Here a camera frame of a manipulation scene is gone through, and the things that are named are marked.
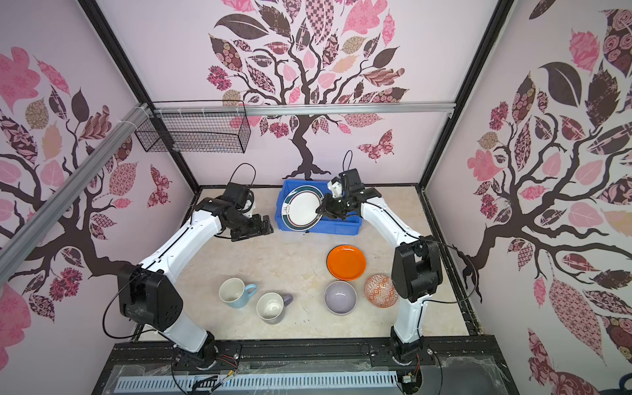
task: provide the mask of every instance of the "white plate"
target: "white plate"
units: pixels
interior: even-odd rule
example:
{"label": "white plate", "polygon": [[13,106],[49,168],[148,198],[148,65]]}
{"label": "white plate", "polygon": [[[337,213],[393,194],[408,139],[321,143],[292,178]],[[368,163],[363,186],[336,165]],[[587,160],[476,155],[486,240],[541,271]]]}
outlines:
{"label": "white plate", "polygon": [[303,185],[294,189],[283,200],[281,206],[283,223],[297,232],[310,229],[322,217],[316,214],[316,209],[318,209],[322,199],[322,192],[315,186]]}

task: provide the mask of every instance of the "beige leaf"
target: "beige leaf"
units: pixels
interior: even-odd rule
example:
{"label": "beige leaf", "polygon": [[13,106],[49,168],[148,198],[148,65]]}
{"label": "beige leaf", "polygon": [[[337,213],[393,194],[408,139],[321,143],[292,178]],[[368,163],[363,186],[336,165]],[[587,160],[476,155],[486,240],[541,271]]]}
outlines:
{"label": "beige leaf", "polygon": [[345,58],[340,59],[334,65],[334,68],[331,69],[331,71],[333,71],[334,73],[344,73],[345,71],[349,70],[353,66],[353,63],[355,63],[355,59],[357,57],[358,56],[356,55],[349,55],[349,56],[346,56]]}
{"label": "beige leaf", "polygon": [[343,44],[343,52],[347,55],[355,53],[357,50],[360,49],[365,39],[365,37],[360,36],[347,39],[347,41],[345,41]]}
{"label": "beige leaf", "polygon": [[602,211],[605,220],[619,233],[632,236],[632,212]]}
{"label": "beige leaf", "polygon": [[44,146],[44,157],[47,161],[61,152],[61,135],[56,122],[46,128],[42,138],[42,145]]}

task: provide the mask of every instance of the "mug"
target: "mug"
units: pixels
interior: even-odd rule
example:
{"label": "mug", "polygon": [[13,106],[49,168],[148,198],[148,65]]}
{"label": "mug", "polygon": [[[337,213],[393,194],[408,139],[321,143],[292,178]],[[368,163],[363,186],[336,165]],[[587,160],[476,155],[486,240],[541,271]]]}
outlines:
{"label": "mug", "polygon": [[219,287],[219,298],[232,308],[242,308],[255,292],[257,292],[256,285],[244,285],[241,279],[234,277],[224,281]]}
{"label": "mug", "polygon": [[266,324],[274,325],[281,322],[284,314],[284,307],[292,303],[292,295],[281,295],[276,292],[268,292],[257,302],[257,315]]}

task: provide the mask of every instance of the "purple bowl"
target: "purple bowl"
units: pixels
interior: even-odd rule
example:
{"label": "purple bowl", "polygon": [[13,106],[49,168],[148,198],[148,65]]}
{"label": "purple bowl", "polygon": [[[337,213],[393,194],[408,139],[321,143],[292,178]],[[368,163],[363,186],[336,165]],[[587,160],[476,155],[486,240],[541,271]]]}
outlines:
{"label": "purple bowl", "polygon": [[346,281],[336,281],[325,289],[325,306],[336,315],[346,315],[358,303],[358,294]]}

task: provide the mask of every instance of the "pink butterfly decal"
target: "pink butterfly decal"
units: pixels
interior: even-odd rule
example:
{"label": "pink butterfly decal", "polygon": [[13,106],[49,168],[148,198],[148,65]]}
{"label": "pink butterfly decal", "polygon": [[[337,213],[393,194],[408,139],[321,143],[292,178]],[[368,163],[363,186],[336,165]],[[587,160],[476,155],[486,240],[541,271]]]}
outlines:
{"label": "pink butterfly decal", "polygon": [[368,157],[373,159],[375,163],[377,163],[377,159],[382,156],[382,154],[393,153],[393,144],[391,143],[391,140],[393,139],[392,131],[393,129],[384,133],[377,145],[362,144],[358,146],[358,149],[362,152],[366,152],[368,154]]}
{"label": "pink butterfly decal", "polygon": [[152,179],[154,180],[154,184],[156,184],[156,189],[149,195],[149,200],[147,201],[147,207],[155,206],[158,203],[165,204],[169,201],[169,195],[166,190],[169,189],[169,184],[173,181],[169,181],[167,176],[161,176],[158,169],[151,165],[152,171]]}

